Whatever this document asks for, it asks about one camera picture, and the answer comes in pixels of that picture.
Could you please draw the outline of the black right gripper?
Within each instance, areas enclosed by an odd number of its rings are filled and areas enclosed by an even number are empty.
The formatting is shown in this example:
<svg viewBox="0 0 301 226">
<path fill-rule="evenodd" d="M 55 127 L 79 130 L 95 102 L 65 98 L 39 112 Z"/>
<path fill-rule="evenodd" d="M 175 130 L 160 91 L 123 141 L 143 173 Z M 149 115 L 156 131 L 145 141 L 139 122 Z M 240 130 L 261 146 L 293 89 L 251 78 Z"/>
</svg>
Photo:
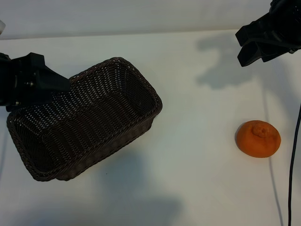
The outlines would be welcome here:
<svg viewBox="0 0 301 226">
<path fill-rule="evenodd" d="M 259 21 L 242 26 L 235 34 L 239 45 L 242 46 L 238 54 L 238 61 L 242 67 L 260 58 L 263 62 L 267 62 L 285 53 L 293 54 L 301 49 L 301 2 L 299 0 L 273 0 L 264 24 L 269 26 L 264 31 L 266 35 L 264 41 L 261 40 Z M 256 41 L 259 41 L 267 52 L 261 54 Z"/>
</svg>

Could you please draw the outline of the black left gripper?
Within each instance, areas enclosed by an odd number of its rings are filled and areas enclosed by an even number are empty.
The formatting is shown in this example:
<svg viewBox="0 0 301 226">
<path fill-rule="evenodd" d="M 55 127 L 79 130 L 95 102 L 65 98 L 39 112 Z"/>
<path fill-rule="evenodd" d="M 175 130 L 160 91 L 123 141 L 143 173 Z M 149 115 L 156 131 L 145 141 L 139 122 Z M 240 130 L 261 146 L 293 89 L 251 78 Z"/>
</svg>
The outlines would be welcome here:
<svg viewBox="0 0 301 226">
<path fill-rule="evenodd" d="M 48 68 L 43 55 L 29 53 L 10 59 L 0 54 L 0 105 L 7 112 L 49 104 L 53 100 L 52 91 L 70 90 L 70 81 Z"/>
</svg>

